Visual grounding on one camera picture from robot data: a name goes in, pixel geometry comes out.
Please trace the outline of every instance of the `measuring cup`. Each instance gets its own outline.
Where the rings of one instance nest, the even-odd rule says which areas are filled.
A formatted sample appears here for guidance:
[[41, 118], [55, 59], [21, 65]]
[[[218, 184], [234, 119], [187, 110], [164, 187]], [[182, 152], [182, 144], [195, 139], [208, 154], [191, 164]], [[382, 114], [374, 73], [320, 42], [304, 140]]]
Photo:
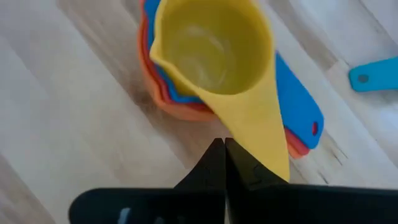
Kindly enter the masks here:
[[151, 59], [186, 95], [199, 96], [235, 140], [289, 180], [289, 158], [268, 23], [251, 1], [163, 0]]

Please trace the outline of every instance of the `wooden surface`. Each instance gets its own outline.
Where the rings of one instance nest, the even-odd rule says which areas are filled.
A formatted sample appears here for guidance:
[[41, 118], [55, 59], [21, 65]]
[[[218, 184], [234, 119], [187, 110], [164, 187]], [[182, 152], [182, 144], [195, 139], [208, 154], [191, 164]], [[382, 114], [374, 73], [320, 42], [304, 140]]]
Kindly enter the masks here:
[[[398, 55], [395, 0], [258, 0], [277, 48], [325, 115], [291, 182], [398, 189], [398, 93], [347, 72]], [[219, 122], [159, 111], [137, 62], [135, 0], [0, 1], [0, 223], [68, 223], [95, 187], [171, 187]]]

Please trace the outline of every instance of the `blue handle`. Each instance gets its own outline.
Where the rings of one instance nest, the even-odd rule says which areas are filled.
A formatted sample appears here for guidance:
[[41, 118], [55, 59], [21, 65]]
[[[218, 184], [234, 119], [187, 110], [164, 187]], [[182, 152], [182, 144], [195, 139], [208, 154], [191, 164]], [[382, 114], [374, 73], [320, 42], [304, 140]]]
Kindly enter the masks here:
[[353, 90], [375, 91], [398, 89], [398, 57], [362, 65], [349, 72]]
[[276, 54], [276, 71], [283, 123], [308, 148], [313, 149], [318, 145], [323, 131], [322, 112], [278, 53]]
[[[149, 23], [148, 49], [152, 47], [154, 41], [154, 21], [159, 3], [160, 0], [147, 0], [144, 4]], [[172, 80], [161, 68], [158, 67], [157, 70], [169, 87], [171, 99], [178, 101], [175, 98], [178, 93]], [[290, 129], [309, 149], [315, 148], [323, 131], [323, 115], [318, 105], [279, 54], [276, 54], [276, 77], [280, 112], [284, 126]], [[317, 126], [315, 135], [312, 130], [314, 123]]]

